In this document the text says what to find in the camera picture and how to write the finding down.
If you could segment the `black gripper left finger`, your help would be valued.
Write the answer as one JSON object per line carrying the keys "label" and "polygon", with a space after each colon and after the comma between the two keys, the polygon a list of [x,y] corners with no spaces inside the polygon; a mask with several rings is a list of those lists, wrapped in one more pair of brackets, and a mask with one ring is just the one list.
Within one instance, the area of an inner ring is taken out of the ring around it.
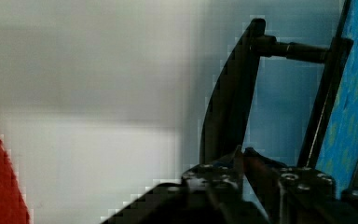
{"label": "black gripper left finger", "polygon": [[240,224],[244,217],[241,147],[220,159],[199,164],[182,174],[191,195],[200,193],[225,224]]}

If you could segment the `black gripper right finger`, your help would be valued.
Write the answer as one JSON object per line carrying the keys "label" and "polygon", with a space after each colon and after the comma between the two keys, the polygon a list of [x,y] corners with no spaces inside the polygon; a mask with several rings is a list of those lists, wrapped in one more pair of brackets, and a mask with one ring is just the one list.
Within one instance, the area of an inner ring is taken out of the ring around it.
{"label": "black gripper right finger", "polygon": [[331,175],[309,167],[288,166],[247,147],[243,168],[270,224],[328,224],[317,203],[335,196]]}

